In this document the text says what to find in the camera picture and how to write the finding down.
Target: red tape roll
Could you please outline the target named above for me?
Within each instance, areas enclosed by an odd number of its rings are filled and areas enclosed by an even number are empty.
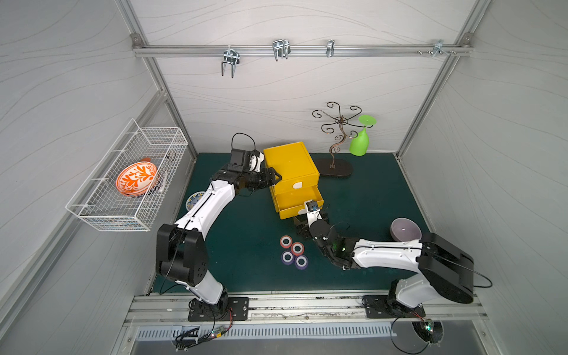
[[[283,248],[289,248],[292,245],[292,238],[290,236],[282,236],[280,238],[280,246]]]
[[[295,242],[292,244],[292,254],[295,256],[300,256],[304,253],[304,245],[300,242]]]

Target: decorative plate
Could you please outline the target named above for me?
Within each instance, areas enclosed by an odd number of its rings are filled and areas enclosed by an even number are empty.
[[[203,195],[205,195],[205,191],[198,191],[193,195],[189,196],[189,198],[185,202],[185,208],[188,211],[191,210],[191,208],[199,202],[199,200],[201,199],[201,197],[203,197]]]
[[[157,170],[158,168],[149,161],[134,163],[118,175],[116,189],[126,196],[140,195],[152,185]]]

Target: green cup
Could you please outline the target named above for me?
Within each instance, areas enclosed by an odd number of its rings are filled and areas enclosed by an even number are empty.
[[[358,157],[365,155],[367,148],[369,147],[369,135],[367,135],[367,126],[372,126],[377,123],[374,117],[369,115],[363,115],[359,117],[359,122],[361,122],[365,127],[356,138],[351,140],[351,145],[349,146],[349,151],[351,154]]]

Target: purple tape roll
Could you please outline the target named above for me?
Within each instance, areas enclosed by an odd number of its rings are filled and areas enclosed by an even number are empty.
[[[280,257],[280,260],[282,260],[284,265],[292,265],[294,262],[294,254],[292,254],[289,250],[285,250]]]
[[[304,270],[308,267],[308,258],[305,255],[296,256],[294,265],[296,265],[296,268],[298,268],[298,270]]]

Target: open drawer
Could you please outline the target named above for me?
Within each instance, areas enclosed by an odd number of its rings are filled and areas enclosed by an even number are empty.
[[[318,186],[304,187],[294,191],[275,195],[274,186],[270,187],[270,194],[274,202],[276,212],[280,214],[280,219],[286,219],[300,214],[304,210],[304,202],[315,200],[318,206],[323,206],[323,198],[318,190]]]

